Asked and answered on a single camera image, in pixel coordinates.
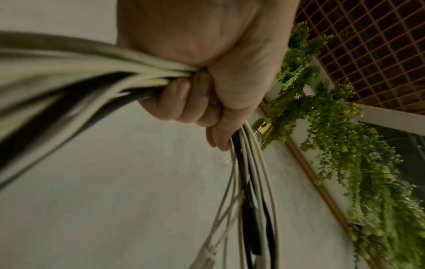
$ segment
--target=hand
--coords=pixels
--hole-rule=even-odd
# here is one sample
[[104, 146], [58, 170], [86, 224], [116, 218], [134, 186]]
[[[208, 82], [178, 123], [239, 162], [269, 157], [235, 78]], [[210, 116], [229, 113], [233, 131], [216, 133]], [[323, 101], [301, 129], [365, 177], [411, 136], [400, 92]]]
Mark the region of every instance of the hand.
[[118, 0], [118, 46], [204, 68], [142, 106], [206, 127], [208, 143], [228, 150], [282, 64], [298, 2]]

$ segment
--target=wall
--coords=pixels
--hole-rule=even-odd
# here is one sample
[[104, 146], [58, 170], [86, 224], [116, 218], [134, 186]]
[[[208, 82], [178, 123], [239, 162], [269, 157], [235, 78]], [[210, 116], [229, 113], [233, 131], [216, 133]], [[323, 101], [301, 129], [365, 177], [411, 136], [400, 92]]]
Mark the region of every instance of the wall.
[[[3, 0], [0, 27], [113, 42], [114, 6]], [[282, 268], [353, 268], [347, 235], [288, 149], [274, 143], [264, 154]], [[0, 268], [187, 268], [223, 194], [226, 156], [207, 146], [201, 128], [157, 121], [130, 104], [1, 192]], [[237, 268], [235, 233], [230, 250], [229, 268]]]

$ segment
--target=fingernail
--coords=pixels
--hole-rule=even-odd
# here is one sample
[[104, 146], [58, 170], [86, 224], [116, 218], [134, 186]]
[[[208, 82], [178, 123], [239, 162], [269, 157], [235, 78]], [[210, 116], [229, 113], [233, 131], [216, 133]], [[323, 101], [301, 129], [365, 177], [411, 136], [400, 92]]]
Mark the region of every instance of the fingernail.
[[198, 79], [198, 90], [202, 97], [208, 99], [209, 93], [213, 87], [211, 76], [208, 73], [202, 72]]
[[177, 98], [182, 102], [186, 101], [187, 96], [189, 94], [189, 89], [190, 89], [189, 82], [180, 83], [180, 85], [177, 87]]

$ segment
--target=brown edge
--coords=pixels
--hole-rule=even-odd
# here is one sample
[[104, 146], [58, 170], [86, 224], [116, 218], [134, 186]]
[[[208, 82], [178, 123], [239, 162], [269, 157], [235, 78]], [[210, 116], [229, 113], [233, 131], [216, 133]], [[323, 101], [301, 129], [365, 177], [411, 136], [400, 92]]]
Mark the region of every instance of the brown edge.
[[[267, 105], [266, 105], [266, 103], [264, 101], [261, 101], [259, 107], [260, 107], [260, 109], [263, 111], [263, 113], [265, 115], [268, 114], [269, 108], [267, 107]], [[336, 220], [342, 226], [342, 228], [344, 229], [344, 231], [347, 233], [348, 238], [350, 238], [350, 240], [351, 240], [351, 237], [350, 237], [351, 229], [350, 229], [350, 226], [347, 223], [347, 220], [345, 219], [344, 214], [342, 214], [341, 210], [336, 205], [336, 203], [332, 199], [331, 195], [329, 195], [329, 193], [326, 190], [326, 188], [324, 186], [322, 186], [322, 185], [317, 185], [316, 184], [316, 182], [318, 180], [318, 177], [317, 177], [316, 173], [313, 171], [313, 169], [311, 168], [311, 166], [308, 163], [308, 161], [304, 158], [304, 156], [301, 154], [300, 150], [294, 144], [294, 142], [291, 140], [290, 137], [287, 138], [285, 144], [287, 145], [287, 147], [289, 148], [289, 150], [292, 152], [292, 154], [294, 155], [294, 157], [297, 159], [298, 163], [301, 165], [301, 167], [303, 168], [304, 172], [307, 174], [308, 178], [310, 179], [310, 181], [315, 186], [316, 190], [320, 193], [320, 195], [322, 196], [323, 200], [325, 200], [325, 202], [328, 205], [329, 209], [331, 210], [333, 216], [336, 218]], [[381, 267], [373, 259], [368, 259], [368, 260], [366, 260], [366, 262], [369, 264], [369, 266], [370, 266], [371, 269], [381, 269]]]

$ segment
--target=copper grid panel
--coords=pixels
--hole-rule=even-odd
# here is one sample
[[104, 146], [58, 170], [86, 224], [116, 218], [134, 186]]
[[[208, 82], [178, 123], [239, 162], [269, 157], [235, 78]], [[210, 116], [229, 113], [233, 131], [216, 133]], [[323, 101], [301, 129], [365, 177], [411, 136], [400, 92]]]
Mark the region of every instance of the copper grid panel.
[[334, 35], [318, 58], [351, 101], [425, 115], [425, 0], [307, 0], [296, 20]]

